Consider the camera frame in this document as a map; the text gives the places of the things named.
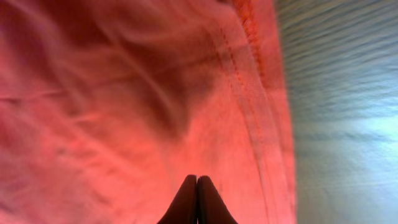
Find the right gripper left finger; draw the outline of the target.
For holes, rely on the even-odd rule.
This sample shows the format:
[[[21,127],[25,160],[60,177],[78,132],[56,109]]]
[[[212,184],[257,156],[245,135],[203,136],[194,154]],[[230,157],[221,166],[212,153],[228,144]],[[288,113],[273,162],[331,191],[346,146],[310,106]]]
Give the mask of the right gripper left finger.
[[[197,177],[188,175],[158,224],[197,223]]]

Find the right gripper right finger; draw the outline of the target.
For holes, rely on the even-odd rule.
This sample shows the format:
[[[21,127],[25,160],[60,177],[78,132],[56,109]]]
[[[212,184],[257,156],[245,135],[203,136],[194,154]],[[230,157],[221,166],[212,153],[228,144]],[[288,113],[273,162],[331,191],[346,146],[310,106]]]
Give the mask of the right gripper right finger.
[[[208,176],[204,175],[198,179],[197,199],[199,224],[238,224]]]

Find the orange t-shirt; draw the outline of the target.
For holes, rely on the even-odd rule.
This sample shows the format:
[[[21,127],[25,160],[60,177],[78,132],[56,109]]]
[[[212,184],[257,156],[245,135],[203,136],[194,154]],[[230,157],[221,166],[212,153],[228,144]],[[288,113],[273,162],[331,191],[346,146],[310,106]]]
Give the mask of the orange t-shirt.
[[[294,165],[272,1],[1,2],[2,223],[295,223]]]

